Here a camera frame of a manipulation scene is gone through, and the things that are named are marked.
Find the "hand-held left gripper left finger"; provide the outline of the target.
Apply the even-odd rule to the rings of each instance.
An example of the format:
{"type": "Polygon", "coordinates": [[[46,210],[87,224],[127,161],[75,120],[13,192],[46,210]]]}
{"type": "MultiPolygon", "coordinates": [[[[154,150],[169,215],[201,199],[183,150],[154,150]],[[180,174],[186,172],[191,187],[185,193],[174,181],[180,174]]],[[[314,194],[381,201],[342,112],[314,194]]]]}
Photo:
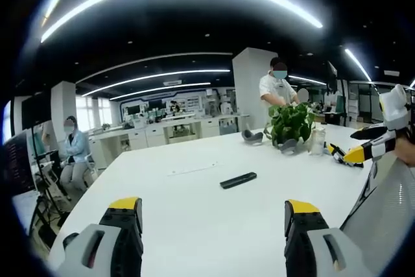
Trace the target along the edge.
{"type": "Polygon", "coordinates": [[[63,240],[57,276],[140,276],[143,257],[142,199],[111,203],[97,224],[63,240]]]}

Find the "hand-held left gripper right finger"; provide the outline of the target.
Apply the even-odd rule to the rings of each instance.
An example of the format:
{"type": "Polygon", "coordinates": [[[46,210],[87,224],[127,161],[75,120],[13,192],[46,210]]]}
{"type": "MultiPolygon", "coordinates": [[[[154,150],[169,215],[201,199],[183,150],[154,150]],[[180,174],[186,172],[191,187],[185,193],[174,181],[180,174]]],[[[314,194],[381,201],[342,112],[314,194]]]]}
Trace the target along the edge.
{"type": "Polygon", "coordinates": [[[285,201],[287,276],[371,276],[358,246],[308,202],[285,201]]]}

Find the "person's right hand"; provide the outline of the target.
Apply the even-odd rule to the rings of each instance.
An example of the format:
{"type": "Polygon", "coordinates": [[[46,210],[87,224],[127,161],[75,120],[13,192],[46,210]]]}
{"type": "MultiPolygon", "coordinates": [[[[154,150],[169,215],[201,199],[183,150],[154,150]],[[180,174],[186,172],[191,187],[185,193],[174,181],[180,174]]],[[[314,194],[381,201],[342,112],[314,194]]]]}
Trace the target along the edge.
{"type": "Polygon", "coordinates": [[[394,152],[395,155],[409,167],[415,166],[415,145],[407,138],[397,138],[394,152]]]}

